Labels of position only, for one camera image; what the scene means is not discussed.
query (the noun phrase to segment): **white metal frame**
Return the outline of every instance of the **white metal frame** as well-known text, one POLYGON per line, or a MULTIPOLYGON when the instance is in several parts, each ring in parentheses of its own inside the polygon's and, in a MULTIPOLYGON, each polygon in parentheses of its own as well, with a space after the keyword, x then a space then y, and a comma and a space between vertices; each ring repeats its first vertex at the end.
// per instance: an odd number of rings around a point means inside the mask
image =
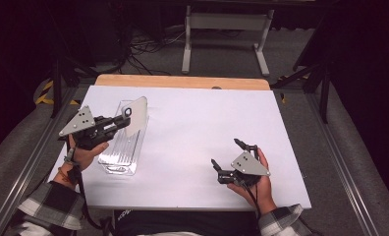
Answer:
POLYGON ((183 55, 182 73, 188 74, 190 71, 192 54, 192 29, 260 30, 260 42, 255 43, 253 47, 259 63, 261 74, 264 77, 268 77, 270 73, 267 63, 265 62, 262 49, 270 29, 273 14, 273 10, 268 11, 267 15, 192 13, 191 6, 188 6, 186 12, 186 45, 183 55))

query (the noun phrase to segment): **person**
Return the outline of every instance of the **person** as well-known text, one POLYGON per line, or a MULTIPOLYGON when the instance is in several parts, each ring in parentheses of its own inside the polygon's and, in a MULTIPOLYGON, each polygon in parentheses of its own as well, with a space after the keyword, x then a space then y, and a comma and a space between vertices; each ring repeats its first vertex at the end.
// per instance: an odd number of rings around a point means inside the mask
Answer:
MULTIPOLYGON (((75 142, 69 137, 70 146, 75 142)), ((86 170, 93 162, 95 156, 108 148, 108 143, 102 143, 92 150, 75 148, 74 162, 79 165, 80 171, 86 170)), ((268 162, 261 149, 258 149, 261 163, 268 169, 268 162)), ((41 184, 28 198, 23 201, 11 220, 11 231, 17 235, 71 235, 72 231, 83 228, 83 197, 75 191, 76 182, 68 177, 68 171, 73 168, 73 163, 66 161, 59 168, 54 179, 41 184)), ((227 187, 242 196, 255 207, 250 194, 242 187, 228 184, 227 187)), ((227 228, 223 235, 312 235, 312 230, 300 219, 303 211, 300 205, 277 207, 271 195, 270 178, 262 176, 259 182, 250 188, 261 216, 255 227, 251 226, 251 214, 253 212, 193 212, 193 211, 146 211, 116 210, 116 235, 161 235, 161 236, 194 236, 215 235, 213 232, 215 222, 222 222, 221 227, 227 228), (155 223, 147 224, 142 221, 157 219, 155 223), (178 221, 174 226, 167 224, 178 221), (182 222, 192 224, 185 227, 182 222), (134 232, 132 229, 142 228, 147 233, 134 232), (202 231, 200 228, 210 228, 212 231, 202 231), (236 228, 245 227, 251 231, 235 231, 236 228)))

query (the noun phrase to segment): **metal stand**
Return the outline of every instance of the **metal stand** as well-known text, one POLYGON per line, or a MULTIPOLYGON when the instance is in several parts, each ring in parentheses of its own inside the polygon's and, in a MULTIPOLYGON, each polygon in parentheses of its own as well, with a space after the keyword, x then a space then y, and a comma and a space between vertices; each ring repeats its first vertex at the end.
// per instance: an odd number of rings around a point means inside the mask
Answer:
POLYGON ((40 19, 41 26, 47 35, 52 50, 54 61, 52 68, 54 106, 51 118, 54 118, 62 107, 62 78, 68 87, 76 87, 80 80, 75 69, 80 69, 95 78, 99 76, 99 73, 69 57, 70 53, 63 43, 63 35, 60 34, 57 25, 52 19, 47 4, 36 0, 30 0, 30 4, 34 8, 36 16, 40 19))
POLYGON ((278 81, 275 84, 270 85, 271 89, 281 89, 287 84, 300 79, 301 77, 310 74, 307 81, 303 85, 302 89, 305 93, 314 93, 320 83, 322 83, 322 90, 320 94, 319 101, 319 114, 323 122, 327 124, 327 100, 329 95, 329 84, 330 84, 330 71, 331 66, 326 64, 321 65, 312 65, 310 67, 304 68, 295 74, 284 77, 283 80, 278 81))
POLYGON ((262 49, 270 29, 273 14, 273 10, 268 11, 267 15, 192 13, 191 6, 188 6, 186 11, 186 45, 183 55, 182 73, 188 74, 190 71, 192 54, 192 29, 260 30, 261 40, 253 47, 259 63, 261 74, 264 77, 268 77, 269 70, 262 53, 262 49))

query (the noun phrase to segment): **black and white plaid shirt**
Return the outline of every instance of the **black and white plaid shirt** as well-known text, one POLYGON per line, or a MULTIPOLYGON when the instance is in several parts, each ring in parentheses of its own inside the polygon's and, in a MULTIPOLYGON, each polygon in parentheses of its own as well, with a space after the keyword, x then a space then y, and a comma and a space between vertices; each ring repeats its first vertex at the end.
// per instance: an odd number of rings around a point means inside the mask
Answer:
MULTIPOLYGON (((56 182, 42 184, 18 207, 12 230, 23 236, 70 235, 72 230, 83 228, 83 203, 82 196, 56 182)), ((295 205, 279 207, 263 215, 258 222, 261 235, 311 235, 300 220, 302 211, 300 205, 295 205)))

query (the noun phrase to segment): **gray carpet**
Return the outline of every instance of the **gray carpet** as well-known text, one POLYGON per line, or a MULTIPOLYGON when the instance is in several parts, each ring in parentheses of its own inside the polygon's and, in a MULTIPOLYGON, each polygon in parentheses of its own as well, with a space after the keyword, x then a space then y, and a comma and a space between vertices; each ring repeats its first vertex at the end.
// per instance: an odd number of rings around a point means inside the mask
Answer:
MULTIPOLYGON (((276 82, 280 76, 293 74, 293 64, 311 34, 312 30, 285 29, 269 33, 264 56, 270 70, 270 77, 266 78, 270 84, 276 82)), ((197 33, 194 37, 189 76, 262 78, 251 50, 256 38, 258 34, 254 32, 243 32, 236 37, 212 31, 197 33)), ((148 69, 180 76, 183 40, 181 38, 158 52, 144 53, 137 58, 148 69)), ((97 69, 109 66, 100 65, 97 69)), ((128 63, 122 71, 125 74, 139 73, 128 63)), ((83 99, 87 87, 88 84, 82 83, 75 98, 83 99)), ((324 235, 369 235, 364 233, 349 193, 345 191, 343 180, 335 168, 332 152, 317 125, 317 117, 311 111, 307 95, 299 90, 285 90, 286 102, 283 103, 279 92, 276 90, 275 95, 312 203, 312 209, 305 210, 303 214, 305 221, 324 235)), ((78 108, 77 105, 69 105, 61 120, 64 122, 78 108)), ((37 105, 0 146, 0 206, 34 151, 35 144, 49 121, 51 110, 51 105, 37 105)), ((334 89, 329 95, 328 121, 328 128, 344 156, 378 232, 372 235, 389 235, 388 191, 334 89)), ((62 146, 57 141, 57 131, 61 130, 63 122, 57 124, 54 134, 51 134, 49 145, 43 152, 45 155, 38 164, 26 193, 32 190, 56 160, 62 146)), ((110 215, 111 211, 92 209, 90 213, 94 219, 98 219, 110 215)), ((86 229, 79 235, 100 235, 100 232, 86 224, 86 229)))

